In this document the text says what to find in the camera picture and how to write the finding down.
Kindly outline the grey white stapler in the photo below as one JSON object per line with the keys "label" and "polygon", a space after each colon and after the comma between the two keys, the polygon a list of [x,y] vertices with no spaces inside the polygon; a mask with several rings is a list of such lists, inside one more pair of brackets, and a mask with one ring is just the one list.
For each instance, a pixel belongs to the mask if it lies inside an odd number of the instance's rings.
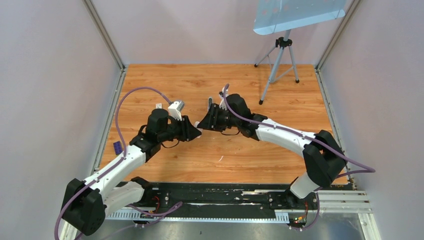
{"label": "grey white stapler", "polygon": [[208,100],[207,100],[207,110],[208,111],[210,110],[212,104],[213,104],[213,98],[211,96],[209,96]]}

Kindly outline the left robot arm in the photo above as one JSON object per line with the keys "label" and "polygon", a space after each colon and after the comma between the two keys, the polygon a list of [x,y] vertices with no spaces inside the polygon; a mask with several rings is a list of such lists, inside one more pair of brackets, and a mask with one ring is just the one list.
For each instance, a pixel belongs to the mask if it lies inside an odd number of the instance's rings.
{"label": "left robot arm", "polygon": [[75,178],[68,183],[58,219],[68,222],[86,236],[92,235],[110,214],[127,205],[151,199],[148,193],[150,184],[141,177],[118,187],[126,176],[158,153],[163,142],[189,142],[201,134],[188,116],[174,118],[165,109],[154,109],[147,123],[140,127],[119,156],[84,180]]}

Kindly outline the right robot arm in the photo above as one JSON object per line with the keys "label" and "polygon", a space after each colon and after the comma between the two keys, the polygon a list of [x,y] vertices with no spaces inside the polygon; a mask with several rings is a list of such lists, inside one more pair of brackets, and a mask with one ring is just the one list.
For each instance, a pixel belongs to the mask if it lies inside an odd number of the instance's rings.
{"label": "right robot arm", "polygon": [[330,132],[296,130],[265,115],[252,113],[245,100],[236,93],[227,96],[220,104],[212,103],[205,117],[195,126],[215,132],[235,127],[247,138],[276,144],[301,156],[306,172],[287,189],[286,195],[292,199],[304,199],[319,188],[329,187],[347,164]]}

